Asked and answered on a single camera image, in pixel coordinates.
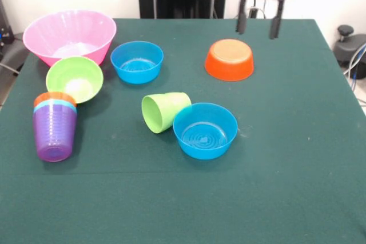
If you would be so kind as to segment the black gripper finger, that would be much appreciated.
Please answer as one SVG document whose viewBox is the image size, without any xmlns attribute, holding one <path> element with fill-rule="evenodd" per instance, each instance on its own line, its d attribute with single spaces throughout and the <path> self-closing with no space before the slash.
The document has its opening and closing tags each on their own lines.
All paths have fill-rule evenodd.
<svg viewBox="0 0 366 244">
<path fill-rule="evenodd" d="M 245 2 L 246 0 L 240 0 L 238 8 L 238 18 L 236 25 L 236 32 L 239 34 L 244 34 L 246 28 L 246 14 L 245 14 Z"/>
<path fill-rule="evenodd" d="M 285 0 L 278 0 L 277 13 L 272 18 L 272 21 L 271 21 L 270 32 L 269 32 L 270 39 L 276 39 L 279 36 L 281 19 L 282 19 L 283 9 L 284 9 L 284 2 L 285 2 Z"/>
</svg>

